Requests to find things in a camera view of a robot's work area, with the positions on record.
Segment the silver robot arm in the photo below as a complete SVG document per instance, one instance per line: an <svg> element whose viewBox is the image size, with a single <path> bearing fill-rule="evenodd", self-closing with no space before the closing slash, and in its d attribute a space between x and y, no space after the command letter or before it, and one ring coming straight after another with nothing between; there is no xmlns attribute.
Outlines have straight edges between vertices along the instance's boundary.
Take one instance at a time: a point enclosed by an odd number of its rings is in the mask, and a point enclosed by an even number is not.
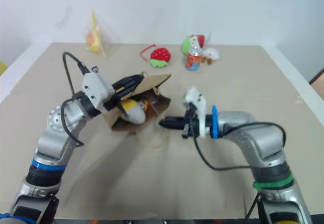
<svg viewBox="0 0 324 224"><path fill-rule="evenodd" d="M134 75L111 85L98 73L97 67L92 72L83 64L80 67L85 71L84 92L76 93L48 114L46 129L38 141L28 175L23 179L9 213L0 216L0 224L52 223L59 204L55 195L61 177L74 149L81 146L77 143L78 134L87 121L114 107L125 114L121 97L132 92L143 79L142 75Z"/></svg>
<svg viewBox="0 0 324 224"><path fill-rule="evenodd" d="M169 129L182 129L183 138L210 135L214 139L226 138L236 143L255 178L253 187L260 195L261 223L312 223L297 181L286 162L286 136L279 125L257 122L247 112L217 112L215 106L212 115L206 115L206 100L196 88L187 92L183 104L188 109L185 117L166 117L159 124Z"/></svg>

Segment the red strawberry plush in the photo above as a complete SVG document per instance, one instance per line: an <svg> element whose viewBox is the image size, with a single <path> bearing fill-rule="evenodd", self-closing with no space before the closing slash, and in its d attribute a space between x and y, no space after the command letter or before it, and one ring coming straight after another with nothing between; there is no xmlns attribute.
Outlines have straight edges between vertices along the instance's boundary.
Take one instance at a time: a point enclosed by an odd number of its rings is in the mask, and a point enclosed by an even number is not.
<svg viewBox="0 0 324 224"><path fill-rule="evenodd" d="M142 56L142 53L144 51L146 51L147 49L151 48L151 47L154 47L155 45L151 45L149 47L147 47L146 49L144 49L140 55L141 57L147 61L147 59L145 59L143 56ZM156 50L154 50L151 54L151 58L150 58L150 63L151 63L151 66L153 67L164 67L168 64L168 62L170 61L171 59L171 54L170 52L166 49L166 48L158 48Z"/></svg>

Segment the brown paper bag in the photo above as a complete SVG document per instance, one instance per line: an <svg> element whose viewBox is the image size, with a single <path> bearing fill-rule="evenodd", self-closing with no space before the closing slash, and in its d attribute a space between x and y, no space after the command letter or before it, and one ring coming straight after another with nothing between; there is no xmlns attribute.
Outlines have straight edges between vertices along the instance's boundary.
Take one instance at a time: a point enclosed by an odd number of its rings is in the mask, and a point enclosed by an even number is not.
<svg viewBox="0 0 324 224"><path fill-rule="evenodd" d="M145 99L149 102L145 111L145 122L143 124L132 124L120 118L121 112L113 109L106 117L106 122L114 131L137 132L143 129L152 119L162 114L170 105L171 99L163 96L158 87L170 78L170 74L149 76L146 73L142 82L136 87L133 93L126 95L122 99L133 99L141 101Z"/></svg>

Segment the table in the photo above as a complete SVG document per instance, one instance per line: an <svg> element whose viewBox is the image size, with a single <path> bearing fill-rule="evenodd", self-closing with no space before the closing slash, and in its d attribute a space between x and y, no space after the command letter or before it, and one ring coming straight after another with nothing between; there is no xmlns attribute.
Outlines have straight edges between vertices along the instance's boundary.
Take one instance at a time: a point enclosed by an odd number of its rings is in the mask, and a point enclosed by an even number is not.
<svg viewBox="0 0 324 224"><path fill-rule="evenodd" d="M288 163L308 208L312 214L324 212L322 124L262 47L218 46L220 61L190 72L184 68L179 46L166 45L172 60L161 69L150 67L139 57L146 46L114 44L104 59L87 51L84 44L53 43L37 59L1 103L0 212L9 210L28 172L48 112L70 97L62 63L64 51L76 55L89 68L97 65L110 82L141 71L171 73L160 87L172 99L164 115L182 115L182 95L195 85L210 109L216 104L219 110L244 110L258 120L281 124L288 134ZM75 89L80 90L83 77L73 63L68 63ZM63 176L56 217L243 217L255 195L251 172L210 170L191 140L156 124L152 122L145 132L130 134L112 132L103 116L90 121L79 136L86 145L75 150ZM214 165L246 164L234 143L205 139L199 144Z"/></svg>

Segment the red string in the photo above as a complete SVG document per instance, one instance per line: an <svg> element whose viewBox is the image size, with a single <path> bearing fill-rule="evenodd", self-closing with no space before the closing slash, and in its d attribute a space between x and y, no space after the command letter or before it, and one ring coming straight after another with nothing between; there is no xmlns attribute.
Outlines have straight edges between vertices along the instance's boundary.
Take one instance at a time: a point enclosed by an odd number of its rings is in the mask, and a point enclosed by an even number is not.
<svg viewBox="0 0 324 224"><path fill-rule="evenodd" d="M144 61L148 61L146 58L143 57L142 54L143 54L146 50L148 50L149 48L152 48L152 47L155 47L155 46L156 46L156 45L152 44L151 46L149 46L149 47L145 48L144 50L142 50L141 53L140 53L140 57L142 57L142 59L143 59Z"/></svg>

